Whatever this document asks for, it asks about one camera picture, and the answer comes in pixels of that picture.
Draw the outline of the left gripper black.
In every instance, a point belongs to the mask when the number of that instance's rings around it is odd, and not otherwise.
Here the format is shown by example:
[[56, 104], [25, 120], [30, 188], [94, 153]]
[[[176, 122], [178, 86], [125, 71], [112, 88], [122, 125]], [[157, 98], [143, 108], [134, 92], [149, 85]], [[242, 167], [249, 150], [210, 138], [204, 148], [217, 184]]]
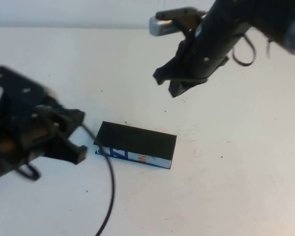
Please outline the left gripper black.
[[69, 141], [72, 131], [83, 124], [85, 112], [79, 109], [36, 106], [20, 114], [0, 108], [0, 172], [21, 172], [21, 166], [37, 169], [30, 162], [40, 156], [78, 165], [88, 148]]

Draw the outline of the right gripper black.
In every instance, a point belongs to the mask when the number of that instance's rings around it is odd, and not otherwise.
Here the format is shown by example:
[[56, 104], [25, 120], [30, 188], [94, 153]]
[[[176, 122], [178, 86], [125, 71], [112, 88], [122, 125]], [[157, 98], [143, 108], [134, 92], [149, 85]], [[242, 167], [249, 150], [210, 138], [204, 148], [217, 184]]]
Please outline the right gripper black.
[[246, 23], [220, 11], [209, 11], [196, 30], [191, 48], [184, 53], [180, 66], [172, 58], [155, 70], [153, 77], [158, 85], [170, 81], [169, 93], [178, 97], [189, 89], [207, 82], [207, 79], [226, 60], [228, 52], [246, 33]]

